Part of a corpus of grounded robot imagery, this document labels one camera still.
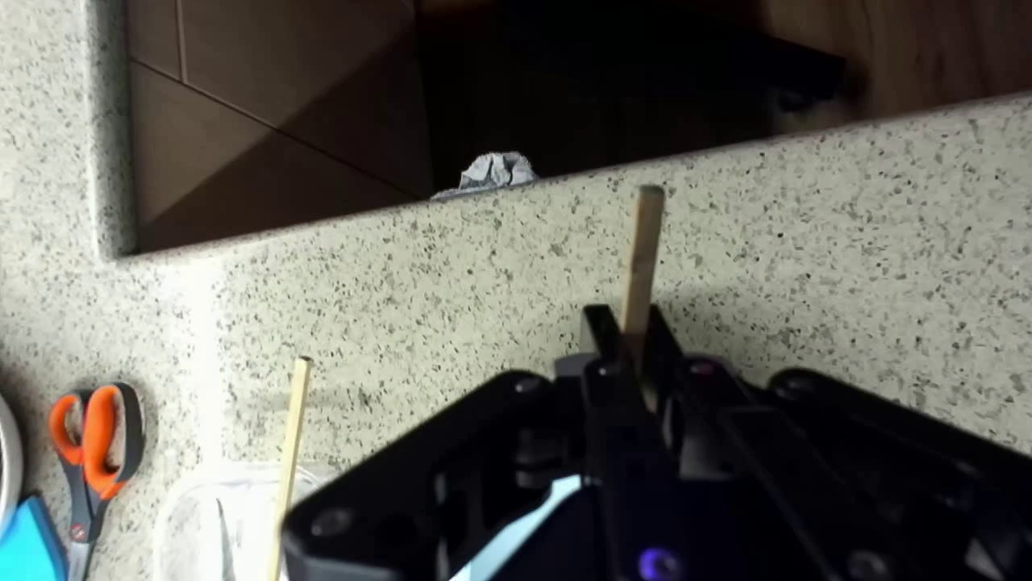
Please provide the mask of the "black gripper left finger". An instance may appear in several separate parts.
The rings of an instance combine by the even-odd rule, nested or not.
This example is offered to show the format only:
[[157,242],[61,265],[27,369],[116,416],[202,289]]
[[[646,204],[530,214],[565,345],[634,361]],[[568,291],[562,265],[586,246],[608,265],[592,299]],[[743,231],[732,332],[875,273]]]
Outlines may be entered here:
[[688,581],[672,508],[675,462],[646,408],[634,361],[611,307],[583,309],[592,361],[583,370],[586,459],[601,494],[608,572],[616,581]]

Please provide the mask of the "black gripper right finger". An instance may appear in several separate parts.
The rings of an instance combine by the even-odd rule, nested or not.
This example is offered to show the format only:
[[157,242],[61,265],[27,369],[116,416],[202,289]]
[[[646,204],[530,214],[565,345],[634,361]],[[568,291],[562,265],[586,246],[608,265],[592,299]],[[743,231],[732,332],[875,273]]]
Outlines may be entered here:
[[648,312],[646,378],[657,396],[662,437],[675,451],[726,451],[724,416],[751,403],[747,381],[724,359],[685,351],[666,309]]

